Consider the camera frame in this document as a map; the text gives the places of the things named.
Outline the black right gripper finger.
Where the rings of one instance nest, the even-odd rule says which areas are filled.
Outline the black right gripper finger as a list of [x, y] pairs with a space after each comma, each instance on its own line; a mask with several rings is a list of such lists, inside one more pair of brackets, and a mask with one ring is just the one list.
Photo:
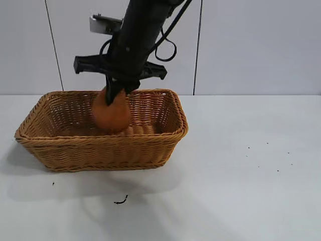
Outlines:
[[105, 102], [108, 106], [110, 106], [116, 96], [120, 93], [120, 82], [109, 75], [105, 75], [105, 79]]
[[140, 87], [140, 81], [130, 81], [126, 82], [124, 86], [124, 90], [126, 94], [130, 94], [133, 91], [137, 90]]

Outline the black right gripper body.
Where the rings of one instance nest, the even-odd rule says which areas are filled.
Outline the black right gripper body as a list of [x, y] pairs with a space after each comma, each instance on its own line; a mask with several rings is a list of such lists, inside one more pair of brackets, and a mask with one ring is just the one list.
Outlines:
[[163, 80], [168, 73], [162, 65], [120, 50], [116, 46], [116, 40], [112, 39], [102, 45], [97, 55], [75, 56], [73, 67], [76, 74], [101, 73], [123, 82], [136, 82], [152, 77]]

